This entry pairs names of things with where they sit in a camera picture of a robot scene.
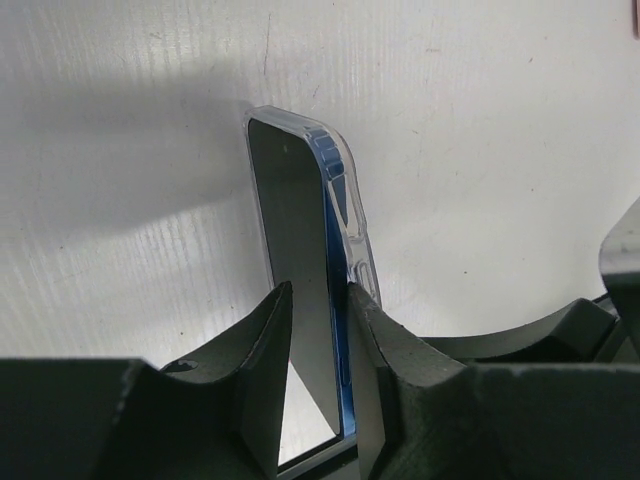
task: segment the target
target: white wall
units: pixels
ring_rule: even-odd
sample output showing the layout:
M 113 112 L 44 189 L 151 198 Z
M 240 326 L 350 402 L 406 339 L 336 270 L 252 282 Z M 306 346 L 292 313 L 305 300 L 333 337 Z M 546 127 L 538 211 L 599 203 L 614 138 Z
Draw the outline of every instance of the white wall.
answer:
M 240 118 L 265 103 L 347 139 L 413 331 L 599 294 L 640 194 L 631 3 L 3 2 L 0 354 L 160 365 L 246 314 L 267 283 Z

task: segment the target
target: textured white surface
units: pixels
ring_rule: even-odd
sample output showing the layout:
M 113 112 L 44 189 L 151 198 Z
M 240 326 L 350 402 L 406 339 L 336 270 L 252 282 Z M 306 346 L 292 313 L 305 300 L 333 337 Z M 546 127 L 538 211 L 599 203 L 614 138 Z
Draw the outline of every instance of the textured white surface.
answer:
M 383 302 L 420 334 L 600 293 L 599 244 L 640 193 L 629 0 L 0 9 L 2 355 L 161 365 L 259 301 L 250 105 L 347 139 Z M 283 458 L 318 429 L 289 413 Z

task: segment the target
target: clear phone case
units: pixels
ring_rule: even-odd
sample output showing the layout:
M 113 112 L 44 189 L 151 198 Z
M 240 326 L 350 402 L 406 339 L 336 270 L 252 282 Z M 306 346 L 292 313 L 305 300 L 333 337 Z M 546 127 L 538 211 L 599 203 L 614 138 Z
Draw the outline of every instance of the clear phone case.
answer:
M 362 285 L 380 305 L 380 289 L 358 191 L 356 167 L 342 136 L 321 122 L 272 106 L 247 112 L 245 132 L 251 119 L 303 139 L 314 152 L 340 228 L 348 280 Z

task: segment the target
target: phone screen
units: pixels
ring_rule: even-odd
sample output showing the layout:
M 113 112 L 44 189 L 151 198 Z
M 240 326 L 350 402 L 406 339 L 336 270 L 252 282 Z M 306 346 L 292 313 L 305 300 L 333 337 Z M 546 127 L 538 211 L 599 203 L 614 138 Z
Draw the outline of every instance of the phone screen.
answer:
M 303 139 L 255 119 L 249 121 L 248 138 L 273 281 L 293 284 L 291 361 L 339 435 L 341 382 L 332 305 L 337 300 L 328 256 L 341 250 L 331 232 L 328 241 L 327 230 L 334 214 L 314 152 Z M 342 263 L 334 255 L 332 267 L 336 260 Z

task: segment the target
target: smartphone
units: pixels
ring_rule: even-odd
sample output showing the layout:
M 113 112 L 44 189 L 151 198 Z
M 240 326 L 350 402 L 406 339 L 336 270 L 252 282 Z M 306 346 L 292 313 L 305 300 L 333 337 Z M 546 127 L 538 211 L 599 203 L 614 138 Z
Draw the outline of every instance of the smartphone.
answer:
M 353 158 L 330 127 L 275 107 L 247 112 L 245 131 L 271 281 L 293 284 L 291 362 L 333 444 L 352 444 L 347 284 L 380 302 Z

